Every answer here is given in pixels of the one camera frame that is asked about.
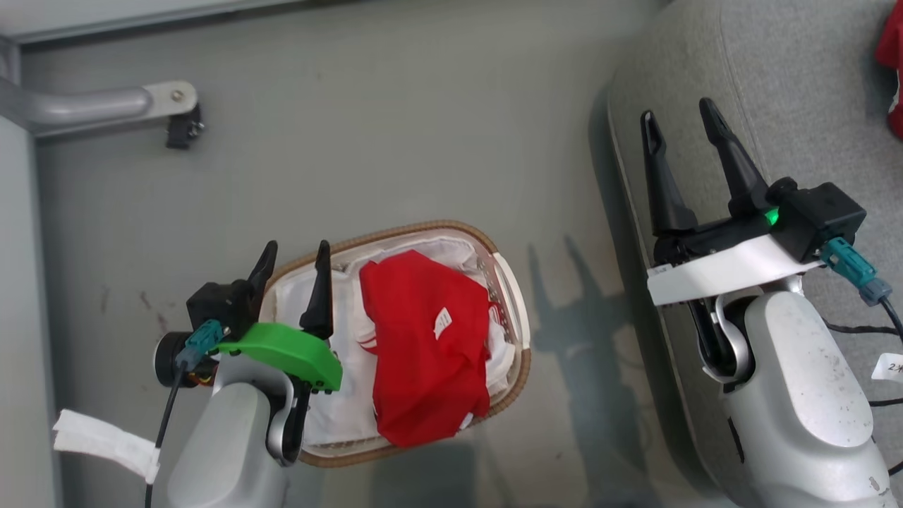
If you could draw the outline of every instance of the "green light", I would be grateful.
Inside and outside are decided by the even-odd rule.
[[[765,218],[768,219],[768,222],[770,222],[772,226],[774,226],[775,222],[777,222],[777,208],[772,208],[765,212]]]

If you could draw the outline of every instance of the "red cloth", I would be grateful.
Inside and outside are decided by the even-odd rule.
[[[454,436],[468,413],[486,416],[486,288],[413,250],[368,263],[360,288],[377,329],[379,434],[415,447]],[[451,323],[437,337],[443,309]]]
[[[888,113],[890,129],[899,138],[903,138],[903,108],[899,104],[899,73],[903,70],[903,2],[897,1],[888,22],[884,25],[884,33],[875,50],[875,59],[885,67],[897,71],[898,89]]]

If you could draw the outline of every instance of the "white cloth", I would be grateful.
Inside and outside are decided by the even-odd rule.
[[[408,250],[416,250],[427,258],[455,268],[486,286],[486,278],[478,268],[476,250],[467,241],[451,237],[412,240],[390,249],[374,249],[363,258],[349,263],[344,271],[333,271],[332,315],[335,323],[330,345],[342,364],[341,389],[328,396],[311,397],[304,424],[304,445],[326,445],[379,436],[373,409],[377,357],[364,350],[364,347],[376,345],[376,327],[364,311],[358,273],[371,260],[379,262]],[[283,277],[275,283],[275,321],[298,326],[298,319],[311,299],[315,278],[316,273],[310,269]],[[491,319],[489,350],[487,388],[492,396],[507,389],[507,371],[514,361],[515,346],[505,342],[504,328]],[[469,423],[465,419],[462,427]]]
[[[160,450],[154,442],[125,432],[106,421],[64,409],[53,425],[53,449],[112,460],[153,485],[160,471]]]

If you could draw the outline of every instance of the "white basket handle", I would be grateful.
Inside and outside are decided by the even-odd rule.
[[[492,256],[498,263],[498,270],[502,272],[500,282],[502,293],[504,293],[503,297],[506,302],[513,304],[514,307],[514,315],[509,318],[514,321],[521,346],[524,349],[530,349],[530,321],[526,315],[526,303],[524,302],[524,295],[520,292],[520,285],[517,283],[517,278],[514,276],[514,272],[511,271],[511,267],[505,258],[502,258],[502,255],[497,252],[492,254]]]

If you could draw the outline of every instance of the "gray sofa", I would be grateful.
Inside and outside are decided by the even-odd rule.
[[[810,187],[832,181],[869,213],[857,248],[903,306],[903,143],[886,115],[896,89],[873,51],[893,0],[676,0],[633,46],[608,90],[608,120],[621,179],[646,266],[655,239],[640,114],[655,111],[677,184],[700,222],[728,216],[728,190],[706,140],[698,101],[711,97],[766,180],[789,175]],[[805,292],[827,320],[889,325],[855,289],[827,270],[805,276]],[[749,500],[726,419],[701,370],[685,307],[661,312],[680,398],[705,469],[738,504]],[[903,397],[903,387],[870,379],[881,353],[903,353],[883,335],[835,338],[870,400]],[[903,407],[875,409],[878,445],[889,465],[903,460]],[[903,475],[893,482],[903,499]]]

